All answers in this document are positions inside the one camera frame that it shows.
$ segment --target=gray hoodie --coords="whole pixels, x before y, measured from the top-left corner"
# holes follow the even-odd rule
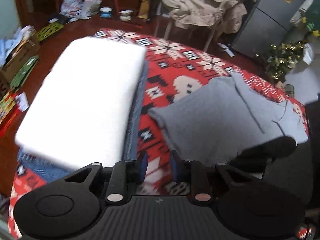
[[[240,150],[284,135],[297,144],[308,140],[290,101],[267,100],[239,73],[213,78],[181,100],[152,108],[148,114],[157,121],[171,150],[182,159],[205,165],[226,163]]]

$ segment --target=blue cloth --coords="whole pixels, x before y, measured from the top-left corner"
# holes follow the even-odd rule
[[[134,94],[130,109],[128,125],[124,139],[124,152],[122,158],[123,160],[137,159],[138,128],[144,97],[144,89],[148,77],[148,70],[148,62],[146,61],[145,65],[143,66],[141,77],[137,86],[137,90]],[[30,156],[24,153],[22,148],[20,148],[18,152],[18,162],[23,166],[31,169],[34,173],[41,176],[48,183],[60,179],[72,172],[72,170],[65,170],[59,168],[54,164],[41,158]]]

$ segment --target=ribbed black surface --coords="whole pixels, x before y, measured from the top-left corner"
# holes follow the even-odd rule
[[[226,229],[210,208],[185,196],[133,196],[109,207],[100,221],[74,240],[226,240],[245,239]]]

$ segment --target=gray refrigerator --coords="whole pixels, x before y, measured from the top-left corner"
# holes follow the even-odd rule
[[[292,28],[290,19],[305,0],[256,0],[245,1],[248,14],[229,45],[234,50],[255,57],[263,54],[270,45],[278,45]]]

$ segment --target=patterned tablecloth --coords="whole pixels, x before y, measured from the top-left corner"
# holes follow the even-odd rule
[[[212,78],[238,72],[252,89],[267,99],[275,102],[289,99],[295,112],[303,119],[307,131],[304,106],[294,98],[288,98],[269,82],[244,70],[245,66],[241,68],[201,50],[148,35],[112,29],[101,29],[100,33],[101,31],[104,31],[104,36],[99,38],[138,44],[148,49],[146,59],[149,61],[149,72],[138,133],[138,154],[148,153],[148,169],[140,194],[179,194],[187,190],[185,185],[175,185],[172,182],[169,148],[156,122],[148,116],[148,109],[172,104],[206,85]],[[18,164],[9,209],[9,231],[13,236],[20,235],[13,219],[15,203],[25,193],[45,184],[46,181],[37,174]]]

